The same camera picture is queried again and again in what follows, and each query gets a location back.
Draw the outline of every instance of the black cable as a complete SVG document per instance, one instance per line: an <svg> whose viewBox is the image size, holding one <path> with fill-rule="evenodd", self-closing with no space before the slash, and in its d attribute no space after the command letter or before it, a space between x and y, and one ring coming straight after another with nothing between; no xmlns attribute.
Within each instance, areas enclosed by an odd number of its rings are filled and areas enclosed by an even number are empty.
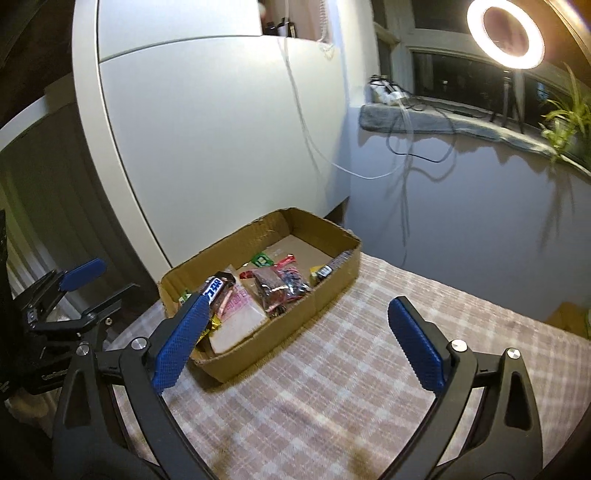
<svg viewBox="0 0 591 480"><path fill-rule="evenodd" d="M441 160L432 160L430 158L427 157L423 157L422 155L417 155L416 153L408 153L409 156L411 157L415 157L415 158L420 158L421 160L425 160L428 161L430 163L442 163L444 161L447 160L447 158L449 157L449 155L452 153L454 147L456 146L456 138L457 138L457 131L455 129L455 127L453 126L453 122L452 119L450 119L446 113L444 113L441 109L439 109L438 107L436 107L435 105L430 105L428 102L425 102L423 100L421 100L419 103L416 103L415 105L411 105L409 107L407 107L407 109L414 109L414 107L416 105L425 105L425 106L430 106L431 108L433 108L435 111L437 111L440 115L442 115L443 117L445 117L445 119L447 120L447 122L449 123L450 129L452 131L452 135L453 135L453 142L449 145L449 148L447 149L446 154L441 158ZM394 126L397 123L397 117L394 117L394 120L392 121L392 125L390 126L390 130L388 131L388 136L386 137L386 147L388 150L390 150L390 152L392 152L394 155L406 155L404 153L399 153L396 152L392 146L390 145L390 138L392 137L392 133L394 132Z"/></svg>
<svg viewBox="0 0 591 480"><path fill-rule="evenodd" d="M430 163L442 163L447 160L449 155L452 153L454 147L456 146L457 131L456 131L455 127L453 126L452 119L450 119L449 116L445 112L443 112L443 110L446 110L446 109L439 108L424 99L420 99L420 98L416 97L415 95L413 95L412 93L410 93L407 89L404 89L403 87L401 87L400 85L392 82L391 80L383 79L382 77L379 77L377 75L373 75L370 78L369 84L370 85L388 86L392 92L394 92L396 89L399 89L400 91L402 91L408 95L408 99L416 99L417 102L413 105L409 105L408 107L406 107L407 109L412 109L417 112L424 112L425 108L419 110L419 109L417 109L417 107L419 105L424 105L425 107L430 106L431 108L433 108L436 112L438 112L441 116L443 116L447 120L447 123L449 124L450 129L452 131L453 142L449 145L449 149L447 150L446 154L441 158L441 160L432 160L430 158L423 157L422 155L417 155L415 153L410 153L410 152L408 154L396 152L392 148L392 145L390 144L390 138L392 137L392 133L394 132L394 126L397 123L397 119L402 117L402 113L400 113L398 118L395 116L394 119L392 120L392 125L390 126L390 129L388 131L388 136L386 137L386 147L388 150L390 150L390 152L392 152L394 155L409 155L411 157L420 158L421 160L425 160Z"/></svg>

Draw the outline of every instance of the green plant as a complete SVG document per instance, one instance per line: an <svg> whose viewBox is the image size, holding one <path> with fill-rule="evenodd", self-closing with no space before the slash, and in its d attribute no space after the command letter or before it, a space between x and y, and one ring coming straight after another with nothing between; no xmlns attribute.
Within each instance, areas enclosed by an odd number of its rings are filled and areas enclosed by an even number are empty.
<svg viewBox="0 0 591 480"><path fill-rule="evenodd" d="M565 100L546 100L556 107L556 110L543 115L546 125L542 127L542 137L547 139L555 150L552 162L564 158L563 155L573 137L579 132L583 138L587 138L591 128L591 108L589 106L589 97L581 94L579 83L574 76L571 68L565 63L570 75L570 102Z"/></svg>

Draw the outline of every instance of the white cable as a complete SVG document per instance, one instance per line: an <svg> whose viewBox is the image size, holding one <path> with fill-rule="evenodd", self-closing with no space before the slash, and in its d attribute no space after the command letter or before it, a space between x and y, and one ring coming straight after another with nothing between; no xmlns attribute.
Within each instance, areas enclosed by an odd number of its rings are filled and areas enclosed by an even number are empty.
<svg viewBox="0 0 591 480"><path fill-rule="evenodd" d="M288 17L289 10L290 10L289 0L285 0L285 20L286 21L289 21L289 17ZM297 89L296 81L294 79L293 72L291 70L289 53L287 50L287 36L283 38L282 54L283 54L283 60L285 62L285 66L287 68L287 75L290 78L291 89L293 90L293 94L294 94L294 100L296 102L295 107L298 112L298 116L300 117L300 125L301 125L301 129L302 129L302 133L304 134L306 148L308 149L308 152L310 154L310 158L314 162L316 162L316 159L314 158L314 155L310 149L310 146L316 151L316 153L318 153L320 158L322 158L324 161L330 163L334 168L337 168L338 170L344 171L345 173L348 173L348 174L352 175L353 177L357 177L357 178L360 178L363 180L377 180L377 179L383 179L384 177L389 177L390 175L396 173L403 165L406 164L409 154L410 154L410 151L413 147L414 130L413 130L413 125L411 123L410 115L408 114L406 107L404 106L404 104L402 103L402 100L400 98L398 98L398 106L400 107L400 110L402 112L402 118L403 118L404 123L406 124L406 127L407 127L407 135L409 137L409 147L408 147L408 151L406 152L406 155L404 157L404 161L399 166L397 166L392 171L389 171L388 173L385 173L383 175L378 175L377 177L365 177L363 175L360 175L359 173L355 173L354 171L347 170L346 168L341 167L340 165L338 165L338 164L330 161L328 158L326 158L322 154L322 152L319 150L319 148L316 146L314 139L312 139L312 136L310 134L310 130L308 129L308 125L306 124L306 119L304 118L304 112L302 111L301 102L300 102L300 93Z"/></svg>
<svg viewBox="0 0 591 480"><path fill-rule="evenodd" d="M329 37L329 17L326 12L326 0L320 0L318 10L320 17L320 38L317 40L317 43L320 45L324 55L328 56L330 54L330 58L332 58L335 45L332 42L326 43Z"/></svg>

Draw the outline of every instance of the cabinet door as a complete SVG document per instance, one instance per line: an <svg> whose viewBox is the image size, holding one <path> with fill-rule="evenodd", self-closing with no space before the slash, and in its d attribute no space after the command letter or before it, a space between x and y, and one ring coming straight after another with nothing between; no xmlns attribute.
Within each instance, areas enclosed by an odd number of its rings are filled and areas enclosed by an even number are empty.
<svg viewBox="0 0 591 480"><path fill-rule="evenodd" d="M340 52L289 38L315 146L346 163ZM311 158L277 37L202 38L100 65L126 175L173 266L273 210L326 215L349 178Z"/></svg>
<svg viewBox="0 0 591 480"><path fill-rule="evenodd" d="M99 61L189 38L262 34L256 0L100 0Z"/></svg>

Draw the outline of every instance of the pink plaid tablecloth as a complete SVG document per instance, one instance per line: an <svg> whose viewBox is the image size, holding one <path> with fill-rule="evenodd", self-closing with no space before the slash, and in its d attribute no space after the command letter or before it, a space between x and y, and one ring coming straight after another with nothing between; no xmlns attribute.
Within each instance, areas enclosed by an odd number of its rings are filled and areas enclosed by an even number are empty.
<svg viewBox="0 0 591 480"><path fill-rule="evenodd" d="M547 463L591 400L591 342L367 255L338 301L259 363L223 385L189 365L163 397L220 479L376 479L434 399L388 327L398 295L474 351L522 352ZM163 316L158 303L113 347L149 335ZM122 387L117 395L140 455L155 461ZM475 391L442 461L459 453L478 400Z"/></svg>

